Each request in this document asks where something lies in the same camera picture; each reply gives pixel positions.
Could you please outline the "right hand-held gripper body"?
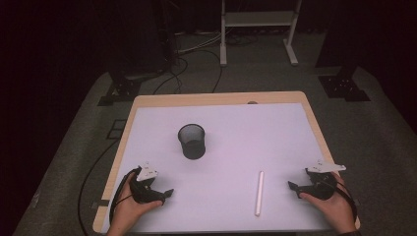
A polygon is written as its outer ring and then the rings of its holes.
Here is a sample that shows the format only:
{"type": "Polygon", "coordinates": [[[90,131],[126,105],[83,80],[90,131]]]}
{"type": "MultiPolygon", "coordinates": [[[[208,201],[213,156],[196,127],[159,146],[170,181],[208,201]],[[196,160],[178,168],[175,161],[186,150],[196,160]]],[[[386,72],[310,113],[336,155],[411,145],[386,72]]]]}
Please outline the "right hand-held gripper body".
{"type": "Polygon", "coordinates": [[[335,192],[337,181],[332,172],[344,171],[346,167],[319,160],[314,166],[307,167],[306,173],[312,182],[311,186],[304,188],[304,192],[320,200],[329,199],[335,192]]]}

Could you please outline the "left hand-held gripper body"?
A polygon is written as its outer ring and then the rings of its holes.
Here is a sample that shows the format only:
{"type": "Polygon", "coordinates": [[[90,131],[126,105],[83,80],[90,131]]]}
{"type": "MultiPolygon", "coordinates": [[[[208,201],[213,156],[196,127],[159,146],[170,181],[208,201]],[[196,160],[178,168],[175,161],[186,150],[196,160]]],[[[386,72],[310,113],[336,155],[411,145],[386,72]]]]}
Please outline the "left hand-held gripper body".
{"type": "Polygon", "coordinates": [[[148,162],[140,165],[134,173],[135,175],[130,180],[129,186],[137,203],[165,202],[165,195],[151,188],[157,177],[157,171],[148,162]]]}

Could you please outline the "white pen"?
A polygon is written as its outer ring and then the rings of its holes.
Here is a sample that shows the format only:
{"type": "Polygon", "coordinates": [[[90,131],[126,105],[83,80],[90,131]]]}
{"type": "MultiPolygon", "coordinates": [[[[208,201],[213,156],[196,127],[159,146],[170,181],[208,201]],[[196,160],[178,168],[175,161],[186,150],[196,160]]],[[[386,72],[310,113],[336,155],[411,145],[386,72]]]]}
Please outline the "white pen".
{"type": "Polygon", "coordinates": [[[262,201],[263,201],[263,191],[264,191],[264,178],[265,172],[260,171],[259,173],[259,181],[258,181],[258,189],[257,189],[257,197],[256,197],[256,207],[255,207],[255,216],[260,216],[262,211],[262,201]]]}

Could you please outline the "black mesh pen cup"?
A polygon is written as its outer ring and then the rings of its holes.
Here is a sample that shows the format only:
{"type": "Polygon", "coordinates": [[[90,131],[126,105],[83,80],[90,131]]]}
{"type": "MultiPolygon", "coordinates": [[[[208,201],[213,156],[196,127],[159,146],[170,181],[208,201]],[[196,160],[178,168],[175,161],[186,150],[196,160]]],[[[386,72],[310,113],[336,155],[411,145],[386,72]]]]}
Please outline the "black mesh pen cup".
{"type": "Polygon", "coordinates": [[[187,124],[178,132],[178,140],[186,158],[197,160],[206,153],[206,132],[198,124],[187,124]]]}

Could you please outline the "person's left hand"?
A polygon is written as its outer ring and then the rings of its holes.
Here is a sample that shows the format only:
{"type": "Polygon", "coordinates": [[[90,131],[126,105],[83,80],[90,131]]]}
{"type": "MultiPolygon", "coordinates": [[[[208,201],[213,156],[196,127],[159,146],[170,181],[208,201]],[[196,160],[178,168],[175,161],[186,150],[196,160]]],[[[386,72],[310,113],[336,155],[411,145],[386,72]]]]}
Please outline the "person's left hand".
{"type": "Polygon", "coordinates": [[[162,206],[161,201],[139,204],[131,197],[129,181],[133,176],[134,173],[129,175],[122,188],[118,200],[119,204],[114,209],[110,227],[121,226],[123,228],[127,228],[129,231],[143,215],[162,206]]]}

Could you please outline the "person's right hand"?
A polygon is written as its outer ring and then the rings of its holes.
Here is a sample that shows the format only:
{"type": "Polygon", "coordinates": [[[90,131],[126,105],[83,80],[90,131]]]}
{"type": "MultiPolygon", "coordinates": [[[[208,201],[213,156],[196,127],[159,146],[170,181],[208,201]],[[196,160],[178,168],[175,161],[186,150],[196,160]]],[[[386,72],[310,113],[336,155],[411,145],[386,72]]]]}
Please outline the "person's right hand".
{"type": "Polygon", "coordinates": [[[328,224],[337,234],[357,230],[351,206],[341,194],[334,193],[331,198],[325,201],[306,193],[302,193],[301,197],[324,215],[328,224]]]}

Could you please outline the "black stand base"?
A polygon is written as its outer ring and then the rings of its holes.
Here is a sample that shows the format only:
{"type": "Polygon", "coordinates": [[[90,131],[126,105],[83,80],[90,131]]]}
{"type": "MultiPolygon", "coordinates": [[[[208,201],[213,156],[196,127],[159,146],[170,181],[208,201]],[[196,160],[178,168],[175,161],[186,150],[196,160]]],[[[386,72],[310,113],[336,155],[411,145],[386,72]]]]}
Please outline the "black stand base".
{"type": "Polygon", "coordinates": [[[115,102],[133,101],[139,94],[142,82],[128,79],[121,71],[110,71],[111,84],[98,106],[110,106],[115,102]]]}
{"type": "Polygon", "coordinates": [[[343,66],[336,75],[319,76],[319,81],[329,98],[344,98],[348,102],[370,101],[369,96],[353,80],[356,66],[343,66]]]}

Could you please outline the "dark upright stand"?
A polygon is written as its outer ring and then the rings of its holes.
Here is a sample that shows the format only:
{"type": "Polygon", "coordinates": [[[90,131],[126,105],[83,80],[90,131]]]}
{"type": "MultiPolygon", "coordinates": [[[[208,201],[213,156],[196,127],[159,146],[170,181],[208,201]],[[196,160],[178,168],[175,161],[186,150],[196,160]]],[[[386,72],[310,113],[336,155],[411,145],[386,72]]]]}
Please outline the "dark upright stand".
{"type": "Polygon", "coordinates": [[[177,42],[173,20],[168,7],[168,0],[157,0],[158,3],[158,35],[165,60],[165,68],[170,70],[177,64],[177,42]]]}

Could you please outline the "white metal stand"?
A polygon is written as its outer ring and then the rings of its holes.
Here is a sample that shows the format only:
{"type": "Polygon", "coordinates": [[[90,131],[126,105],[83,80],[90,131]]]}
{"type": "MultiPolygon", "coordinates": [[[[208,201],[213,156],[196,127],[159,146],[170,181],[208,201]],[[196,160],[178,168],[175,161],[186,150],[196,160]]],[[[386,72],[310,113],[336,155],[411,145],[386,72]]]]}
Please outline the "white metal stand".
{"type": "Polygon", "coordinates": [[[249,27],[289,27],[289,33],[283,39],[287,56],[292,66],[299,64],[292,47],[293,36],[298,23],[302,0],[296,0],[295,7],[291,11],[272,12],[226,12],[225,0],[221,2],[221,25],[220,25],[220,46],[219,64],[227,65],[226,30],[228,28],[249,28],[249,27]]]}

